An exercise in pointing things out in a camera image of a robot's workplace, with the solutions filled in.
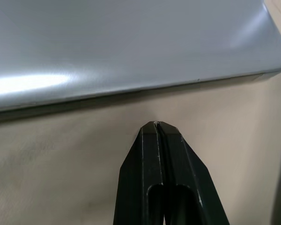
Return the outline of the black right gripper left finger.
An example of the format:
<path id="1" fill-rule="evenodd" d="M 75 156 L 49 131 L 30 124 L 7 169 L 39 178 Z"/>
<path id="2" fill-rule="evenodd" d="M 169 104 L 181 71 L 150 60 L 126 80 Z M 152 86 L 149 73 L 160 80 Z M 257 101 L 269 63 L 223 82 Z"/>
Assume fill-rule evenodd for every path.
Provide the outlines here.
<path id="1" fill-rule="evenodd" d="M 164 218 L 164 172 L 160 136 L 154 122 L 142 126 L 118 178 L 113 223 L 161 225 Z"/>

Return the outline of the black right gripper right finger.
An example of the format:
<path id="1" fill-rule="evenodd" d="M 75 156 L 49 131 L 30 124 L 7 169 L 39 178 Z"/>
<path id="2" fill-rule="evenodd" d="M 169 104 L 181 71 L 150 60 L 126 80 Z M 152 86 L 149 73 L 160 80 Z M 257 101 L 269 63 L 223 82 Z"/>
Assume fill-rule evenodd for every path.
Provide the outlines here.
<path id="1" fill-rule="evenodd" d="M 157 129 L 168 182 L 166 224 L 229 224 L 207 167 L 180 131 L 165 122 L 158 122 Z"/>

